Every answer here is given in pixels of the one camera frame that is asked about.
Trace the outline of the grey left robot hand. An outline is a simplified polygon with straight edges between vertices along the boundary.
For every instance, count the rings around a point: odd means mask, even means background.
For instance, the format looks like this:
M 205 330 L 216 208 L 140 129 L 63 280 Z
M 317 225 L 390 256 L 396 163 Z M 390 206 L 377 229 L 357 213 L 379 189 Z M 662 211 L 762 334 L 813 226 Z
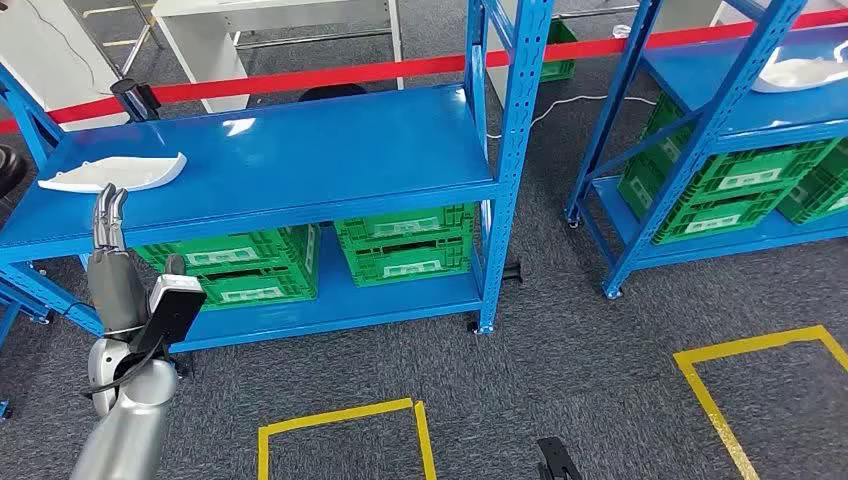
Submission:
M 124 342 L 141 332 L 165 298 L 199 288 L 196 281 L 175 274 L 160 276 L 151 291 L 144 288 L 122 232 L 127 195 L 125 189 L 112 183 L 97 195 L 92 214 L 93 251 L 87 269 L 89 291 L 104 336 Z

